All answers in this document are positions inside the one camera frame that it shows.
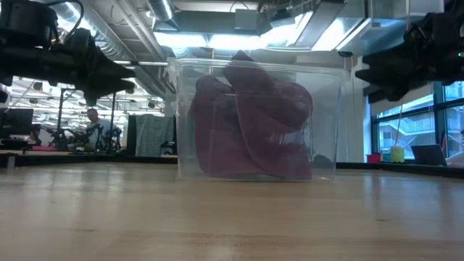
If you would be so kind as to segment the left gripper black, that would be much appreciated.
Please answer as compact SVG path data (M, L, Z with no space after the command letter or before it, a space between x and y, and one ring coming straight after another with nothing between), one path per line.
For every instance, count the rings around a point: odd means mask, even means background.
M118 79L97 80L97 74ZM11 86L15 76L72 84L84 91L88 106L95 106L103 96L133 90L133 82L121 79L136 73L109 59L84 28L49 49L33 46L17 31L0 29L0 83Z

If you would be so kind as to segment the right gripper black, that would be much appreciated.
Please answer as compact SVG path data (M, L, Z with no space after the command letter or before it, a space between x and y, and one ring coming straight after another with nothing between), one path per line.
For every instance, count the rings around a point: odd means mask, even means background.
M369 82L368 101L398 102L418 87L414 81L464 81L464 12L428 13L405 33L410 50L383 50L365 55L368 69L355 76Z

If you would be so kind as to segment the maroon cap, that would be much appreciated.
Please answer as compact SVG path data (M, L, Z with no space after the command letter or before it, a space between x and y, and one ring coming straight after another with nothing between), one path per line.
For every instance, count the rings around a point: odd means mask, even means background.
M200 169L215 178L312 176L304 126L313 112L310 92L258 67L228 65L221 82L196 81L189 115Z

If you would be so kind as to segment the person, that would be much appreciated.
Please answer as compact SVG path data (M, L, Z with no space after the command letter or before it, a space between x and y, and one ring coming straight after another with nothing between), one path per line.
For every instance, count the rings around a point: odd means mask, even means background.
M109 120L100 118L98 111L94 108L87 110L87 116L90 123L86 128L88 136L88 142L85 144L86 151L95 152L108 149L113 138L120 136L121 129Z

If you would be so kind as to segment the grey covered cabinet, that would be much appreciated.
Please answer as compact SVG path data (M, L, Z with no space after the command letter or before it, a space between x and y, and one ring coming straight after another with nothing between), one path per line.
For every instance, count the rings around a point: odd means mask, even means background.
M136 115L136 156L159 157L162 144L173 140L174 117Z

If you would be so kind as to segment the yellow-green cup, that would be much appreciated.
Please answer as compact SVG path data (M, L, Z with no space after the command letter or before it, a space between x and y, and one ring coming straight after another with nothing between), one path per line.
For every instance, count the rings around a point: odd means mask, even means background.
M405 149L402 146L392 146L391 152L391 163L404 163L405 162Z

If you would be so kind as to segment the clear plastic bin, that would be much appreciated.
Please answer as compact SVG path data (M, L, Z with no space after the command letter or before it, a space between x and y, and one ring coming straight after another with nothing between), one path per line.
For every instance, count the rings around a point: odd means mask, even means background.
M270 175L215 178L202 172L194 146L194 123L189 115L196 93L195 85L198 79L206 75L215 76L224 82L222 70L228 65L258 67L279 80L298 83L310 92L313 112L304 125L304 140L312 165L311 178L291 180ZM176 59L169 62L168 69L177 91L176 128L180 177L203 180L310 181L328 180L335 176L341 91L347 81L347 74L344 70L256 62L243 52L236 53L230 60Z

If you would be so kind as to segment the dark open laptop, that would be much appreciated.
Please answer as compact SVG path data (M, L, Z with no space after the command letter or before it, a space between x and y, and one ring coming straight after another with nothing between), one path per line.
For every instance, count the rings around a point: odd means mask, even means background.
M443 151L438 144L411 146L418 165L447 166Z

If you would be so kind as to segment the black monitor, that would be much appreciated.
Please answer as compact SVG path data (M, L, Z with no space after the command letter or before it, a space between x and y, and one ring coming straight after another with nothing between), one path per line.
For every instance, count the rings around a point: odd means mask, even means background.
M0 108L0 138L29 135L32 122L33 109Z

